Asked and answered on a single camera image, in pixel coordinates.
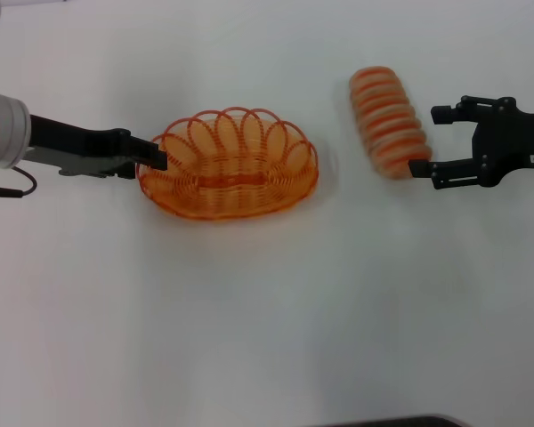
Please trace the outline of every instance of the blurred object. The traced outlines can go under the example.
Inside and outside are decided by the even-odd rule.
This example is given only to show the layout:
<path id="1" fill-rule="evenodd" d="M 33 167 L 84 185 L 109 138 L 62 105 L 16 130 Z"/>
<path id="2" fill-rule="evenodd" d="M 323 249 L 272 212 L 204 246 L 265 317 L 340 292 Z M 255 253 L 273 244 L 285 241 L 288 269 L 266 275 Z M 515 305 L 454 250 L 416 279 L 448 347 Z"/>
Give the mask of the blurred object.
<path id="1" fill-rule="evenodd" d="M 395 420 L 372 421 L 368 423 L 351 423 L 331 427 L 461 427 L 461 425 L 439 416 L 419 416 Z"/>
<path id="2" fill-rule="evenodd" d="M 166 152 L 168 170 L 138 166 L 141 189 L 185 218 L 281 211 L 309 196 L 319 178 L 316 149 L 303 132 L 265 109 L 204 111 L 174 122 L 153 141 Z"/>
<path id="3" fill-rule="evenodd" d="M 2 6 L 23 6 L 27 4 L 39 4 L 39 3 L 57 3 L 67 2 L 67 0 L 2 0 Z"/>
<path id="4" fill-rule="evenodd" d="M 352 77 L 350 90 L 358 130 L 377 172 L 411 178 L 408 161 L 429 160 L 432 151 L 400 79 L 386 67 L 365 68 Z"/>

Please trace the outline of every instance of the woven basket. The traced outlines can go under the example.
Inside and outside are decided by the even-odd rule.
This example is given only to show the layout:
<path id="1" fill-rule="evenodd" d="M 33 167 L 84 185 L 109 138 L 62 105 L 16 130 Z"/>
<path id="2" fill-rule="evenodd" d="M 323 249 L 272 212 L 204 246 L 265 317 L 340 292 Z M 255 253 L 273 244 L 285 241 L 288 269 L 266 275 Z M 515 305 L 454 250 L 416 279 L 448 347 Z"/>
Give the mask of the woven basket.
<path id="1" fill-rule="evenodd" d="M 316 149 L 292 123 L 265 109 L 204 111 L 154 140 L 168 170 L 137 166 L 144 194 L 194 220 L 247 218 L 287 209 L 319 178 Z"/>

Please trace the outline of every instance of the white table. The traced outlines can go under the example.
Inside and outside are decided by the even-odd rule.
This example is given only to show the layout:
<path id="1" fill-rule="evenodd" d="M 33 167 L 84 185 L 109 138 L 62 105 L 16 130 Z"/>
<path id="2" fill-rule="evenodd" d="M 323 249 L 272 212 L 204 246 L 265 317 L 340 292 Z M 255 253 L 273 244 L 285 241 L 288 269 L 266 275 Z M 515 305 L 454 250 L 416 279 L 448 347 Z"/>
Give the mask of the white table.
<path id="1" fill-rule="evenodd" d="M 534 112 L 534 0 L 73 0 L 7 8 L 0 93 L 142 138 L 202 109 L 272 109 L 323 157 L 296 210 L 221 225 L 133 181 L 24 165 L 0 200 L 0 427 L 294 427 L 439 413 L 534 425 L 534 171 L 494 189 L 387 182 L 347 81 L 394 68 L 433 105 Z M 0 171 L 0 185 L 23 186 Z"/>

